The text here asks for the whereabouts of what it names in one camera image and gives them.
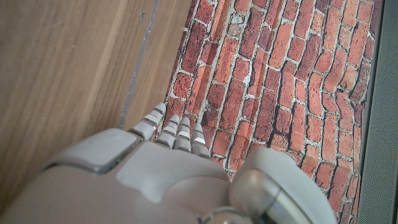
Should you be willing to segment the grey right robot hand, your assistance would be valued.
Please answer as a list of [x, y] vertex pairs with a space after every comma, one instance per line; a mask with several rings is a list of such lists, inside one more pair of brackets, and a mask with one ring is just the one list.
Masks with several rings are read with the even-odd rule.
[[202, 126], [158, 104], [127, 131], [94, 134], [51, 158], [2, 223], [334, 223], [319, 186], [284, 151], [259, 147], [235, 176]]

